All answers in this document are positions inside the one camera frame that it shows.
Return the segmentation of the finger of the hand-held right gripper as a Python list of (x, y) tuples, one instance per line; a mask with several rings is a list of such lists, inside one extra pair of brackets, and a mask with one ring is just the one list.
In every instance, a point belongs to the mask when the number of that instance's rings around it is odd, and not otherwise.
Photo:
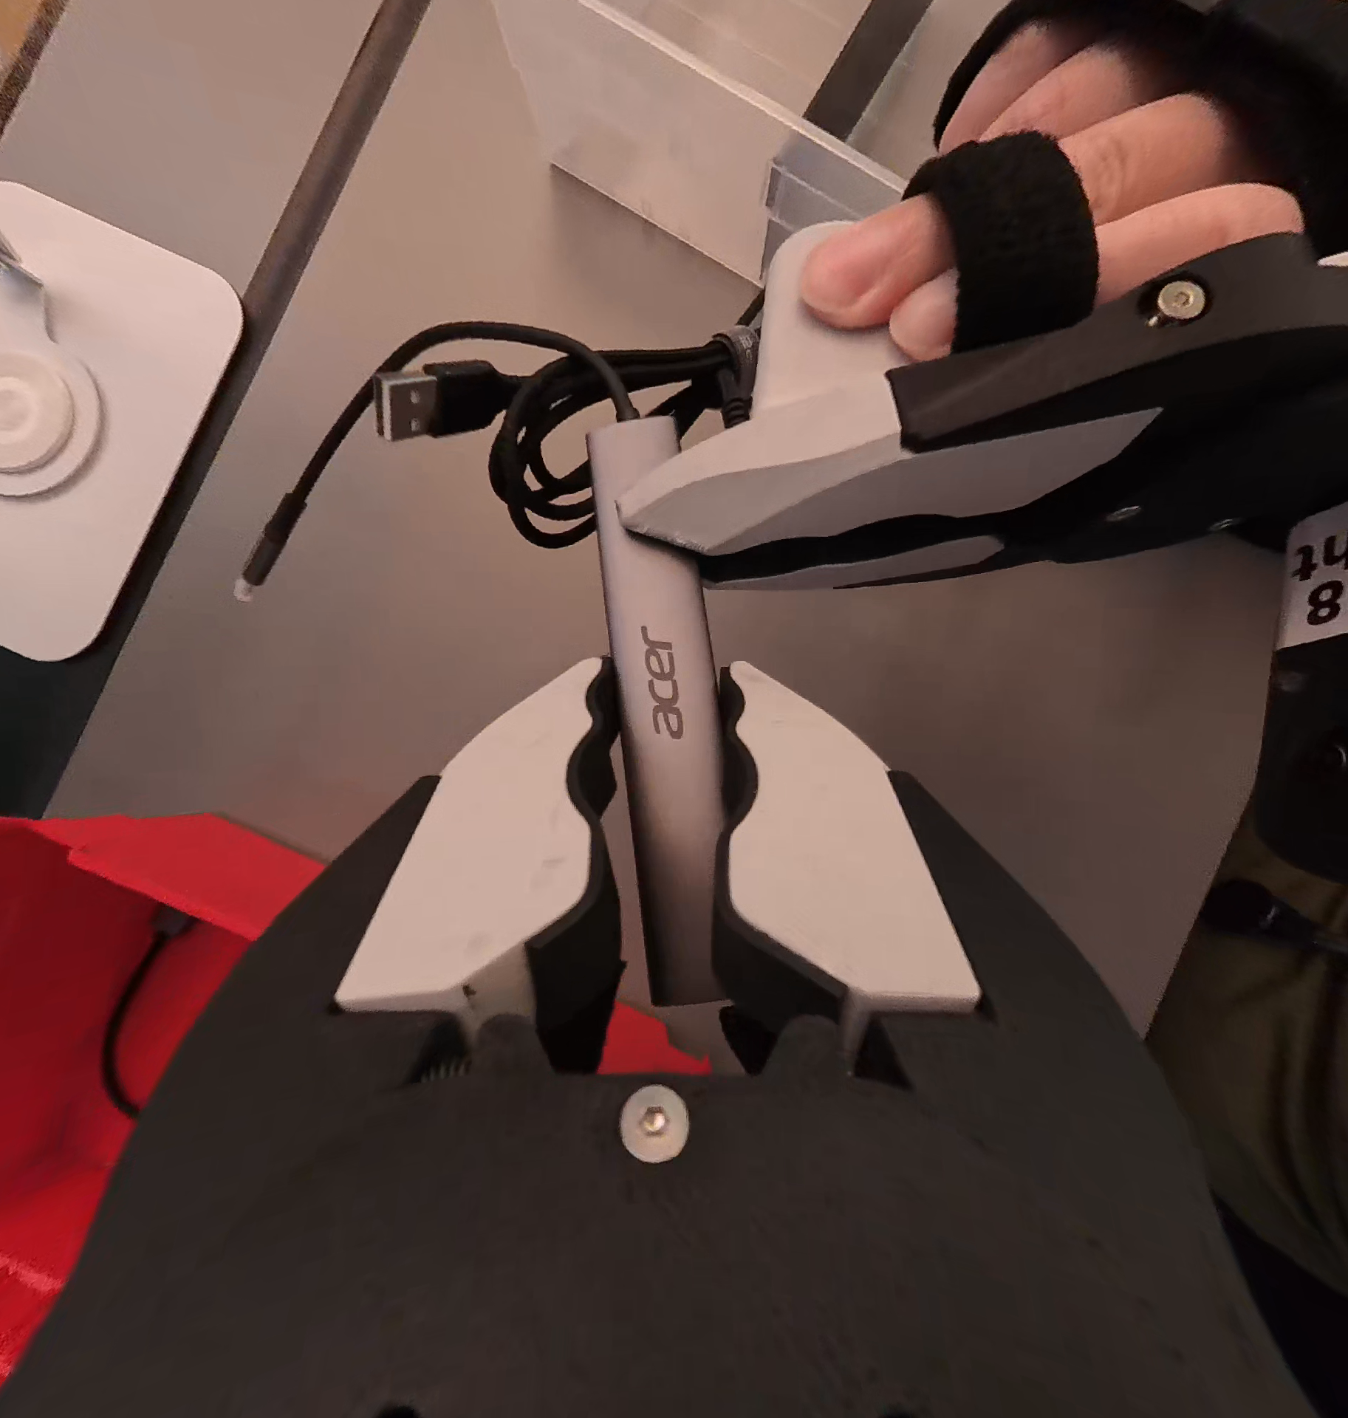
[(852, 528), (833, 538), (699, 551), (699, 574), (707, 585), (724, 591), (839, 591), (958, 573), (1003, 549), (1003, 538), (975, 528)]
[(642, 473), (617, 506), (625, 528), (709, 557), (833, 538), (907, 514), (997, 514), (1105, 464), (1157, 415), (1122, 411), (907, 451), (889, 380), (862, 378), (676, 453)]

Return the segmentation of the white stand base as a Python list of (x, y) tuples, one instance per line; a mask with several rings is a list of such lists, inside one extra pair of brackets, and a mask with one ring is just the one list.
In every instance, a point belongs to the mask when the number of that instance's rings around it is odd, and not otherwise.
[(98, 639), (241, 331), (225, 276), (0, 183), (0, 648)]

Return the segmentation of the dark flat pad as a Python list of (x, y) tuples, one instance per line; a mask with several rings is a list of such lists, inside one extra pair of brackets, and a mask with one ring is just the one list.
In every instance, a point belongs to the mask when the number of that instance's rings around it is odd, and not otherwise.
[(114, 648), (105, 644), (67, 661), (34, 661), (0, 648), (0, 814), (41, 814), (112, 660)]

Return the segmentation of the red plastic bin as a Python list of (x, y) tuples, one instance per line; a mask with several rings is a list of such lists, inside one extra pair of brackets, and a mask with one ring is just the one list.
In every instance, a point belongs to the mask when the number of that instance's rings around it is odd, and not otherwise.
[(326, 872), (214, 817), (0, 819), (0, 1416), (637, 1411), (614, 1078), (330, 993), (429, 803)]

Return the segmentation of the grey usb hub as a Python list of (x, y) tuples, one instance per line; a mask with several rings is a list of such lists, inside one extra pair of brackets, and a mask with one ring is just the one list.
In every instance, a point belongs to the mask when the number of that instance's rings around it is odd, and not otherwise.
[(717, 664), (698, 559), (629, 530), (617, 496), (675, 457), (682, 435), (715, 403), (745, 411), (748, 367), (729, 337), (694, 348), (596, 349), (518, 323), (423, 327), (345, 406), (236, 579), (238, 599), (267, 583), (363, 415), (374, 411), (389, 441), (496, 428), (489, 481), (515, 530), (545, 549), (590, 535), (598, 542), (656, 1002), (717, 999)]

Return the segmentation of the olive green shirt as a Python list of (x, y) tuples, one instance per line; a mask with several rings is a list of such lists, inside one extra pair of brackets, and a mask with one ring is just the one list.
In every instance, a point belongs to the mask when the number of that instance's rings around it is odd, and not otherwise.
[[(1215, 884), (1267, 888), (1348, 945), (1348, 884), (1282, 858), (1246, 806)], [(1197, 921), (1147, 1030), (1226, 1209), (1348, 1299), (1348, 955)]]

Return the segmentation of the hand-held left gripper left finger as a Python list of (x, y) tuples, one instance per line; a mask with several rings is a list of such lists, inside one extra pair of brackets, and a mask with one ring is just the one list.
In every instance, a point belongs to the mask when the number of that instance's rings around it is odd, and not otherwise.
[(464, 1045), (534, 1024), (558, 1072), (598, 1072), (623, 978), (617, 680), (590, 658), (478, 733), (433, 794), (350, 955), (346, 1014), (446, 1014)]

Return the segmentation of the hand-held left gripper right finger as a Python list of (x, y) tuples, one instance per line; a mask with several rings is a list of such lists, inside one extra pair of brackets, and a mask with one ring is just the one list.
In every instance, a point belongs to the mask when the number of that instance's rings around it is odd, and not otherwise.
[(855, 1061), (887, 1014), (973, 1014), (983, 986), (889, 764), (749, 661), (722, 668), (713, 970), (737, 1036), (827, 1018)]

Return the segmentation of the person's right hand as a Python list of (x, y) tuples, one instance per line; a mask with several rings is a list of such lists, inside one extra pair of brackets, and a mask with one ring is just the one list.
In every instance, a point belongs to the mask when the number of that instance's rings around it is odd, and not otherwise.
[[(1009, 132), (1043, 132), (1071, 159), (1093, 218), (1100, 304), (1219, 246), (1305, 229), (1226, 108), (1187, 92), (1161, 46), (1093, 21), (1021, 24), (936, 146)], [(826, 324), (883, 324), (911, 359), (944, 356), (960, 298), (944, 213), (920, 194), (830, 233), (802, 266), (800, 296)]]

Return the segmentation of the clear plastic bin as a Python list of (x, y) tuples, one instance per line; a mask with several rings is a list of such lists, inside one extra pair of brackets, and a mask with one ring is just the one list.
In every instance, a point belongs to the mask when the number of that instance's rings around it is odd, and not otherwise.
[(897, 202), (857, 131), (929, 2), (496, 2), (549, 163), (749, 281)]

